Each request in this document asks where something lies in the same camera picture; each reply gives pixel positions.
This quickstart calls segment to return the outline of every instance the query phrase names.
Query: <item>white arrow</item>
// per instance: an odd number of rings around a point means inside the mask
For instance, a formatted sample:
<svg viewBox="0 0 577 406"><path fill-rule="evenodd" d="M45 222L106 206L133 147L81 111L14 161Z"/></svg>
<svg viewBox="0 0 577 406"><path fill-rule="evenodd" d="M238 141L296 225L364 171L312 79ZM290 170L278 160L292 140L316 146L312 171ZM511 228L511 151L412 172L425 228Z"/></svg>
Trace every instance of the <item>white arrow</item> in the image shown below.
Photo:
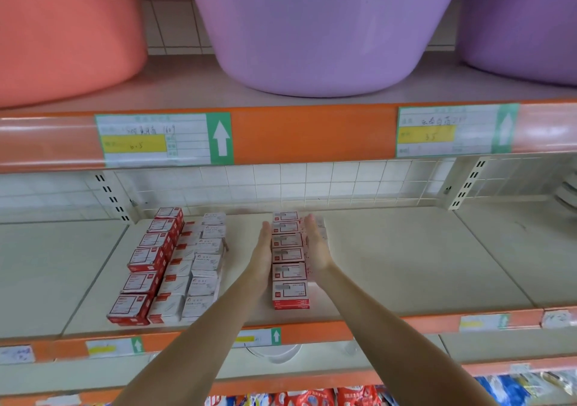
<svg viewBox="0 0 577 406"><path fill-rule="evenodd" d="M499 136L499 144L500 145L508 145L509 144L509 137L511 136L511 131L513 131L513 120L511 116L508 114L503 122L501 122L501 133Z"/></svg>
<svg viewBox="0 0 577 406"><path fill-rule="evenodd" d="M226 140L230 139L230 135L226 132L226 129L222 125L222 122L219 120L218 125L216 126L215 134L212 136L213 139L216 139L218 144L218 155L219 157L224 157L227 155L226 150Z"/></svg>

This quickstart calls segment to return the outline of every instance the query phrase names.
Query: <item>red plastic package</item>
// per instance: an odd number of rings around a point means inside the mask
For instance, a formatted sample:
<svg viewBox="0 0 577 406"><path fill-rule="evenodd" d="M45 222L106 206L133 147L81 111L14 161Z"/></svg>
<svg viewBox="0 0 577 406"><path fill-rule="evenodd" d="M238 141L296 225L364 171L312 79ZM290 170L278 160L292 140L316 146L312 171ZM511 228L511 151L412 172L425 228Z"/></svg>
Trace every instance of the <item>red plastic package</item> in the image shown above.
<svg viewBox="0 0 577 406"><path fill-rule="evenodd" d="M273 406L335 406L332 389L280 392L275 394Z"/></svg>
<svg viewBox="0 0 577 406"><path fill-rule="evenodd" d="M336 389L337 406L381 406L382 403L374 385Z"/></svg>

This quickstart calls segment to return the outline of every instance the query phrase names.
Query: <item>plastic basin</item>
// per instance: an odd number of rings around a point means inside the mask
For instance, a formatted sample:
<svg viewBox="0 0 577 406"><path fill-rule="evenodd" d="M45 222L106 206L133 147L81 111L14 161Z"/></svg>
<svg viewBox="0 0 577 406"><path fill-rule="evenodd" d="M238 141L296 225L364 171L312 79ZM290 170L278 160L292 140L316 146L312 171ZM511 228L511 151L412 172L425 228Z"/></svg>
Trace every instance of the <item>plastic basin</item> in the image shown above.
<svg viewBox="0 0 577 406"><path fill-rule="evenodd" d="M450 0L196 0L232 78L291 96L351 96L401 81Z"/></svg>
<svg viewBox="0 0 577 406"><path fill-rule="evenodd" d="M147 59L141 0L0 0L0 106L117 84Z"/></svg>
<svg viewBox="0 0 577 406"><path fill-rule="evenodd" d="M463 0L457 51L496 74L577 85L577 0Z"/></svg>

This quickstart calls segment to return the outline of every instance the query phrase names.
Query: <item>white tiled wall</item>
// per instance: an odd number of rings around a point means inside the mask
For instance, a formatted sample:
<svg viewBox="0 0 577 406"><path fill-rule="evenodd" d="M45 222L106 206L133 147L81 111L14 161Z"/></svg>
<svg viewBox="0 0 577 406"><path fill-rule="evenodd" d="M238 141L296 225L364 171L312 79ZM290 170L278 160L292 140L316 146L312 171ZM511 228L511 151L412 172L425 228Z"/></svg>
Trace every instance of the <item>white tiled wall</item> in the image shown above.
<svg viewBox="0 0 577 406"><path fill-rule="evenodd" d="M429 50L454 50L460 0L449 5ZM194 0L142 0L148 53L212 54L212 44Z"/></svg>
<svg viewBox="0 0 577 406"><path fill-rule="evenodd" d="M495 157L470 197L551 194L571 155ZM160 206L264 212L434 205L453 158L116 170L144 215ZM0 222L108 219L91 172L0 175Z"/></svg>

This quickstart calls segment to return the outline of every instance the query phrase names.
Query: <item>left hand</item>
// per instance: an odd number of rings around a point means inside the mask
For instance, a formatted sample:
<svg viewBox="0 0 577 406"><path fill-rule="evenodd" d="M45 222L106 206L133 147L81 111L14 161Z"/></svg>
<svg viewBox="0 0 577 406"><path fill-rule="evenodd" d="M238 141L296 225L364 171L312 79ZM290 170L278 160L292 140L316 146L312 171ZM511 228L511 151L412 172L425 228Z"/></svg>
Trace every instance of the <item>left hand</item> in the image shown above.
<svg viewBox="0 0 577 406"><path fill-rule="evenodd" d="M258 242L247 267L251 276L257 279L260 284L263 284L265 289L268 286L268 276L270 275L270 265L272 264L272 253L270 252L271 234L270 222L263 222L260 235L258 235Z"/></svg>

